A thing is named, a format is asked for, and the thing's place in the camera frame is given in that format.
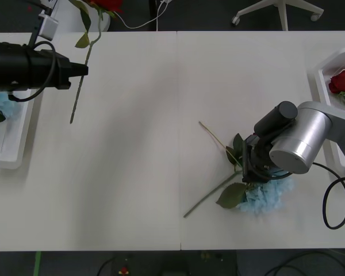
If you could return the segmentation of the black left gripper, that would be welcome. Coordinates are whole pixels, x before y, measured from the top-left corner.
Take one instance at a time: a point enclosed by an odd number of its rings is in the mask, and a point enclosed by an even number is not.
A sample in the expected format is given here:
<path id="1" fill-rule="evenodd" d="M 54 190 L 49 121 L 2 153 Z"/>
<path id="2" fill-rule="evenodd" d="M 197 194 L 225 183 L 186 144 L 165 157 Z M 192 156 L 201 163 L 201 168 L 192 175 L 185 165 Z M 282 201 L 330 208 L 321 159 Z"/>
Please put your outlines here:
<path id="1" fill-rule="evenodd" d="M 51 50 L 33 51 L 29 56 L 29 84 L 30 89 L 39 89 L 48 78 L 53 61 Z M 69 78 L 83 77 L 89 74 L 85 64 L 71 63 L 69 58 L 56 53 L 55 69 L 46 87 L 67 90 L 71 86 Z"/>

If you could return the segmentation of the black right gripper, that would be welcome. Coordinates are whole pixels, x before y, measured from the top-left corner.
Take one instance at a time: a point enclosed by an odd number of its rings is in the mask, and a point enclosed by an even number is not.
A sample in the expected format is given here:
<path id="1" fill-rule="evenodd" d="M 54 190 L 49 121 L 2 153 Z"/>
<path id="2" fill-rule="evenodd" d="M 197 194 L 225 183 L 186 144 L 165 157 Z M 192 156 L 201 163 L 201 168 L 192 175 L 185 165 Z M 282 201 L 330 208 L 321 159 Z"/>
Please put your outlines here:
<path id="1" fill-rule="evenodd" d="M 244 183 L 267 183 L 275 178 L 270 171 L 271 167 L 266 167 L 264 161 L 255 153 L 254 147 L 247 143 L 244 143 L 242 148 L 242 168 Z"/>

